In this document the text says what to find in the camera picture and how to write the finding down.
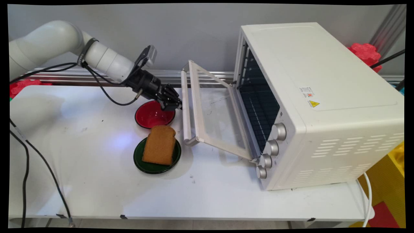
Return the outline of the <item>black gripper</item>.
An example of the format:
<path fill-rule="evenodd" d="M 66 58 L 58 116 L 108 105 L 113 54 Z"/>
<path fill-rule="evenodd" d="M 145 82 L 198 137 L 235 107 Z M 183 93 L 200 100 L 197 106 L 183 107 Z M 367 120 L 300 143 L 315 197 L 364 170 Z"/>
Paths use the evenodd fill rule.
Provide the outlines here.
<path fill-rule="evenodd" d="M 177 91 L 170 84 L 162 85 L 156 76 L 146 70 L 132 72 L 126 78 L 125 86 L 132 88 L 136 93 L 141 92 L 141 97 L 157 100 L 162 111 L 181 109 L 182 100 Z"/>

